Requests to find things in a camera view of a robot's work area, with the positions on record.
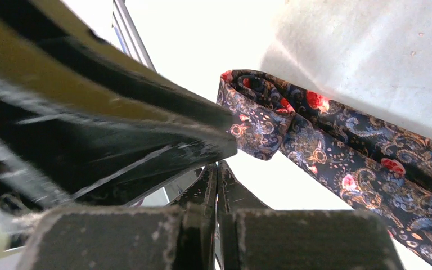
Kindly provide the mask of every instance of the yellow edge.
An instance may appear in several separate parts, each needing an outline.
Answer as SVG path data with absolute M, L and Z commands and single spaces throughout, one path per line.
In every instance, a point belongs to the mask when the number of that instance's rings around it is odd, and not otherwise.
M 89 114 L 128 120 L 194 124 L 143 102 L 124 98 L 76 75 L 30 42 L 18 37 L 0 20 L 0 78 L 6 78 L 41 97 Z
M 112 45 L 102 44 L 96 41 L 94 37 L 88 34 L 88 26 L 86 26 L 86 24 L 84 24 L 78 17 L 76 17 L 73 12 L 70 11 L 60 0 L 30 0 L 30 2 L 35 7 L 38 7 L 39 10 L 44 13 L 48 18 L 50 18 L 55 24 L 64 29 L 73 37 L 78 38 L 78 40 L 82 42 L 82 44 L 84 44 L 86 47 L 90 48 L 94 52 L 97 52 L 99 55 L 103 56 L 108 61 L 111 61 L 114 64 L 121 66 L 125 70 L 144 74 L 145 77 L 158 82 L 162 86 L 167 86 L 172 90 L 177 91 L 178 93 L 181 93 L 185 96 L 202 99 L 201 102 L 206 103 L 208 106 L 219 106 L 162 77 L 158 73 L 148 69 L 147 67 L 123 54 L 118 49 L 114 48 Z

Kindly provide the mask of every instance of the metal pole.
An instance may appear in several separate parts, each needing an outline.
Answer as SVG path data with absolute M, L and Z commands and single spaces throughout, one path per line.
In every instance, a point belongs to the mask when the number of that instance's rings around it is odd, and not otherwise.
M 125 42 L 125 39 L 123 38 L 122 28 L 120 27 L 120 25 L 119 25 L 119 23 L 115 17 L 115 14 L 113 14 L 112 17 L 113 17 L 112 19 L 113 19 L 113 26 L 114 26 L 115 34 L 116 34 L 116 37 L 118 38 L 118 41 L 120 42 L 121 49 L 122 49 L 124 54 L 129 55 L 130 50 L 128 49 L 128 45 Z
M 130 55 L 138 59 L 138 61 L 147 68 L 155 71 L 155 67 L 151 62 L 150 56 L 145 49 L 145 45 L 138 34 L 137 28 L 133 23 L 132 17 L 128 12 L 128 9 L 123 0 L 114 0 L 114 16 L 120 28 L 120 32 L 124 39 L 128 37 L 129 40 L 125 40 L 128 45 Z

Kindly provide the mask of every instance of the metal rod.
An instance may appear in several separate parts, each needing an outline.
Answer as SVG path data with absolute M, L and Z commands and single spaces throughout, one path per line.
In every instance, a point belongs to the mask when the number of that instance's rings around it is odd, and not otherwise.
M 128 51 L 128 45 L 123 39 L 122 36 L 122 30 L 120 29 L 120 26 L 118 25 L 118 22 L 115 18 L 115 14 L 113 14 L 113 26 L 115 30 L 116 37 L 118 38 L 118 41 L 120 42 L 121 50 L 124 54 L 128 55 L 130 52 Z
M 120 25 L 122 34 L 126 30 L 127 35 L 129 37 L 129 41 L 126 41 L 127 43 L 133 43 L 133 48 L 129 48 L 130 51 L 135 51 L 134 53 L 136 55 L 132 55 L 132 57 L 138 57 L 140 60 L 139 62 L 147 66 L 147 68 L 155 71 L 155 67 L 153 63 L 151 62 L 150 56 L 148 55 L 148 52 L 146 51 L 145 45 L 143 44 L 143 41 L 138 34 L 137 28 L 135 27 L 135 24 L 133 23 L 132 17 L 130 13 L 128 12 L 128 9 L 124 2 L 122 0 L 114 0 L 114 14 L 117 18 L 118 23 L 122 23 Z

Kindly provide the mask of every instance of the folded fabric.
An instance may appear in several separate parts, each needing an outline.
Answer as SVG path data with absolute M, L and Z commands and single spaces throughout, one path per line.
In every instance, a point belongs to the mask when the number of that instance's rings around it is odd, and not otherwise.
M 432 265 L 432 139 L 254 70 L 222 74 L 217 103 L 235 117 L 239 149 L 281 151 Z

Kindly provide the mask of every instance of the paisley pattern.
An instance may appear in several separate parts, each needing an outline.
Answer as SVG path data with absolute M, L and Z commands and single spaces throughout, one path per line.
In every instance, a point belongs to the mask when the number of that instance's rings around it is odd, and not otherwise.
M 235 117 L 239 149 L 281 151 L 432 265 L 432 139 L 254 70 L 224 73 L 217 103 Z

